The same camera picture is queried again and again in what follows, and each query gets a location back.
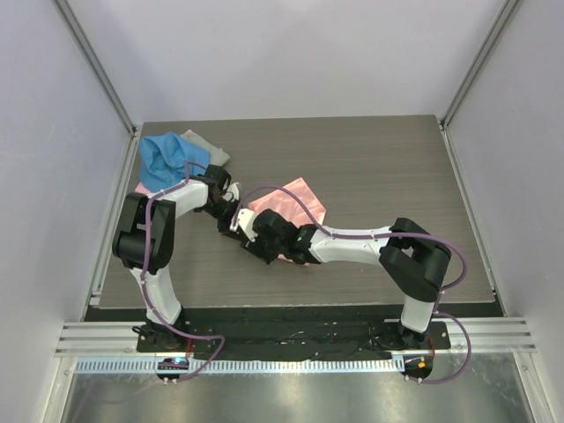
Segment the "pink satin napkin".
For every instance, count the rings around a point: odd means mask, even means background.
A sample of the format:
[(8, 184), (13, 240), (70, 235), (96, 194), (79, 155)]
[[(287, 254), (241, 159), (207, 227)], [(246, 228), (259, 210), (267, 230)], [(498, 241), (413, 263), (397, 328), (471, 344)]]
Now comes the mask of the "pink satin napkin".
[(292, 263), (319, 264), (310, 248), (325, 218), (325, 207), (303, 178), (269, 189), (270, 193), (242, 207), (257, 214), (253, 225), (257, 236), (280, 237), (287, 245), (284, 255)]

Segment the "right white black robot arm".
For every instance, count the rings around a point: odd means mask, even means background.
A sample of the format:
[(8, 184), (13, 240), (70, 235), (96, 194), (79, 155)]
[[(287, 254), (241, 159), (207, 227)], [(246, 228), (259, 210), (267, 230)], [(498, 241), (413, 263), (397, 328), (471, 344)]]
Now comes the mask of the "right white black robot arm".
[(412, 220), (399, 218), (394, 225), (378, 229), (344, 230), (296, 226), (272, 210), (242, 209), (229, 230), (244, 249), (266, 263), (282, 256), (299, 265), (348, 262), (383, 267), (404, 295), (399, 340), (410, 348), (428, 340), (451, 251)]

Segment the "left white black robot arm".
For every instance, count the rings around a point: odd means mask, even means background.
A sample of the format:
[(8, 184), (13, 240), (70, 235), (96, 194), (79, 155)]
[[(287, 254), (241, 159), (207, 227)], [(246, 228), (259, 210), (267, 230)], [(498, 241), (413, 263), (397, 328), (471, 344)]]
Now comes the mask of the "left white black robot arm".
[(169, 262), (174, 251), (175, 221), (187, 212), (216, 219), (220, 234), (234, 238), (231, 219), (239, 188), (221, 166), (200, 167), (194, 175), (150, 195), (129, 193), (112, 243), (112, 254), (133, 275), (145, 303), (145, 323), (133, 330), (141, 345), (176, 352), (190, 339), (181, 303), (174, 293)]

